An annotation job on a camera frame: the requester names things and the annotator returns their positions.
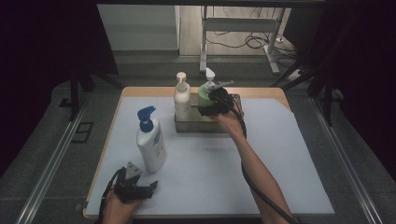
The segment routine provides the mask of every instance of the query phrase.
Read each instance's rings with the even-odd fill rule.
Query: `white table surface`
[[[146,172],[136,145],[137,111],[157,109],[168,153],[155,174]],[[292,112],[274,99],[242,99],[247,140],[272,172],[293,214],[333,214]],[[128,161],[141,168],[138,185],[158,180],[151,199],[136,209],[135,217],[245,217],[258,216],[241,172],[240,157],[227,134],[177,133],[171,97],[123,97],[88,199],[85,216],[99,213],[102,194],[111,176]]]

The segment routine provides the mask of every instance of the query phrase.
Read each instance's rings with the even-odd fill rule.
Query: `green bottle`
[[[207,82],[201,85],[198,89],[198,105],[199,106],[209,106],[212,105],[212,101],[209,99],[208,94],[212,92],[215,88],[215,83],[213,79],[215,78],[215,73],[210,70],[210,68],[206,68],[206,79]]]

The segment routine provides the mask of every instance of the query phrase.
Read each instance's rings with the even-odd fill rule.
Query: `pump dispenser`
[[[212,102],[209,99],[208,94],[215,89],[215,83],[213,79],[215,78],[215,73],[210,70],[210,68],[206,68],[206,79],[207,82],[201,85],[198,89],[198,105],[200,106],[209,106],[212,105]]]
[[[175,87],[175,120],[187,121],[190,117],[190,85],[186,82],[187,75],[177,73],[177,85]]]
[[[166,159],[160,122],[157,119],[150,118],[154,110],[154,106],[148,106],[137,112],[140,119],[140,128],[137,131],[136,143],[149,173],[160,170]]]

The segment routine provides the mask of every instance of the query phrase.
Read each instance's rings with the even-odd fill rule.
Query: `wooden table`
[[[174,89],[128,87],[123,90],[84,216],[97,217],[98,201],[106,184],[127,161],[144,171],[138,186],[159,180],[152,199],[145,200],[134,217],[259,216],[241,175],[236,146],[228,134],[176,133],[172,114]],[[191,88],[191,93],[197,91],[198,88]],[[245,117],[248,140],[278,180],[291,212],[333,214],[284,92],[279,88],[227,88],[227,91],[241,96],[244,111],[249,114]],[[168,152],[163,168],[155,174],[147,174],[135,146],[138,127],[135,113],[141,106],[150,104],[158,106],[152,117],[160,120]]]

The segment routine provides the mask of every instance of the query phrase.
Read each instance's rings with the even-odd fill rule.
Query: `white lotion bottle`
[[[160,122],[157,119],[150,119],[150,114],[154,110],[154,106],[148,106],[137,112],[140,128],[137,131],[136,143],[149,173],[160,170],[166,159]]]
[[[175,117],[176,121],[188,121],[190,118],[190,97],[191,87],[186,82],[187,75],[179,72],[176,75],[177,85],[175,86]]]

